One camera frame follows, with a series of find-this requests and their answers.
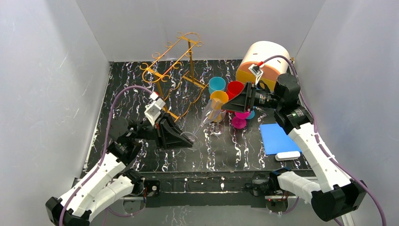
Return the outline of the small white bar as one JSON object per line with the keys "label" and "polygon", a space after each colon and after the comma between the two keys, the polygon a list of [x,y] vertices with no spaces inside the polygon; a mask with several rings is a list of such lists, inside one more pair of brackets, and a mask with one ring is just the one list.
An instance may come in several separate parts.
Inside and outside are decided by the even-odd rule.
{"label": "small white bar", "polygon": [[275,155],[277,161],[290,161],[296,160],[301,156],[299,151],[280,152]]}

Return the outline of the teal blue wine glass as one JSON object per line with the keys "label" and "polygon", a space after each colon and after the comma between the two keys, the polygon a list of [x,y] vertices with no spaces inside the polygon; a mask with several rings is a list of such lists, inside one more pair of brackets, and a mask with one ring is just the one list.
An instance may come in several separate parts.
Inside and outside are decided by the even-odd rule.
{"label": "teal blue wine glass", "polygon": [[247,120],[250,120],[250,119],[254,118],[254,116],[255,116],[255,111],[254,111],[254,109],[253,109],[253,110],[250,112],[250,114],[248,115]]}

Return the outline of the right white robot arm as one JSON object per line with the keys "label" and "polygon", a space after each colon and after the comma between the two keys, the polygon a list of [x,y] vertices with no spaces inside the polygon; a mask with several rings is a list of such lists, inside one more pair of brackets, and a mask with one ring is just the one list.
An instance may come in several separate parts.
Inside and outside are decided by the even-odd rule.
{"label": "right white robot arm", "polygon": [[321,138],[314,132],[311,114],[300,105],[298,79],[289,73],[278,76],[274,90],[261,89],[248,82],[243,90],[222,106],[223,110],[244,113],[253,107],[274,110],[274,118],[296,143],[310,164],[318,182],[309,181],[287,167],[272,171],[266,183],[247,185],[269,193],[278,190],[294,193],[310,203],[316,215],[327,222],[355,211],[366,191],[332,163],[333,157],[320,148]]}

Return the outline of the red wine glass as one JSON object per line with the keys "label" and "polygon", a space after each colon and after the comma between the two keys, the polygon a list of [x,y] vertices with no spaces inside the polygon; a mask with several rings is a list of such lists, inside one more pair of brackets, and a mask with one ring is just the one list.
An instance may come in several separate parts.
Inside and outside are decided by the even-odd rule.
{"label": "red wine glass", "polygon": [[227,95],[230,99],[235,98],[244,89],[245,85],[240,81],[231,81],[227,85]]}

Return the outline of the clear wine glass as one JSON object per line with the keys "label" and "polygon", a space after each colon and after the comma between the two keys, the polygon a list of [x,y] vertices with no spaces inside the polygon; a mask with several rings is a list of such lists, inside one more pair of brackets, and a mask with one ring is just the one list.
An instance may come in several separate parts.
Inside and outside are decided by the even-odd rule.
{"label": "clear wine glass", "polygon": [[224,132],[224,125],[222,124],[226,115],[226,111],[221,111],[213,121],[211,126],[211,134],[215,136],[219,136]]}
{"label": "clear wine glass", "polygon": [[190,150],[199,150],[200,149],[201,143],[200,143],[200,140],[199,140],[197,134],[200,132],[200,130],[203,127],[208,126],[210,123],[213,122],[214,119],[211,118],[210,115],[211,115],[211,103],[209,100],[202,112],[199,126],[193,132],[182,132],[181,133],[181,135],[183,137],[187,137],[189,139],[189,141],[192,143],[192,146],[189,147],[188,149],[190,149]]}

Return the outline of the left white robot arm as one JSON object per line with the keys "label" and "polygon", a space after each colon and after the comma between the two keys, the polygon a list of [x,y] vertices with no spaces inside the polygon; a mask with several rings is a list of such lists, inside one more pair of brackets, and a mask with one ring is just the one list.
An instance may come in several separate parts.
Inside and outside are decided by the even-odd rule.
{"label": "left white robot arm", "polygon": [[139,139],[154,140],[156,147],[164,150],[194,147],[191,133],[181,131],[169,113],[161,113],[155,124],[112,119],[108,137],[105,155],[96,166],[61,197],[47,200],[48,217],[55,226],[88,226],[118,199],[146,196],[150,185],[129,167],[142,149]]}

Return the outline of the blue flat board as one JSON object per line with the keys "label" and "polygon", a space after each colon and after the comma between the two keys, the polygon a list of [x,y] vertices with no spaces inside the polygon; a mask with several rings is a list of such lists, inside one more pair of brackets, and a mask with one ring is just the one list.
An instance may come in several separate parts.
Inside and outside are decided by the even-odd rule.
{"label": "blue flat board", "polygon": [[259,126],[266,155],[302,151],[277,123]]}

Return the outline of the magenta wine glass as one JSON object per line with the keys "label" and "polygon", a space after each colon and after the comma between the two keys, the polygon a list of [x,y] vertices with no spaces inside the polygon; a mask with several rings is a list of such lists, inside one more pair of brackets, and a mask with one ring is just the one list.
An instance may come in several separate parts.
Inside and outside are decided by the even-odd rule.
{"label": "magenta wine glass", "polygon": [[236,129],[243,129],[247,124],[247,117],[250,115],[250,112],[235,112],[235,116],[233,117],[231,124]]}

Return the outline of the yellow wine glass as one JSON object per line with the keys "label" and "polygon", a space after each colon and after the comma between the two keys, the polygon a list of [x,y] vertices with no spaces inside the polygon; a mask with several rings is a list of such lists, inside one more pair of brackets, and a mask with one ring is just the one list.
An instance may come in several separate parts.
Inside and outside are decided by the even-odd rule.
{"label": "yellow wine glass", "polygon": [[222,105],[227,103],[229,97],[224,91],[215,91],[210,96],[211,115],[213,122],[220,122],[224,119],[226,111],[222,110]]}

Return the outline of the light blue wine glass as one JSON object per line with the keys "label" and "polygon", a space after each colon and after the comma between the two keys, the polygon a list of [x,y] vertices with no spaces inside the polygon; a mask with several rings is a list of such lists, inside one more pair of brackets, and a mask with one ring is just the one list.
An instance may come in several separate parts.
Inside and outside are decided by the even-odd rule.
{"label": "light blue wine glass", "polygon": [[209,93],[210,95],[215,91],[224,91],[226,88],[226,82],[222,77],[213,77],[209,80]]}

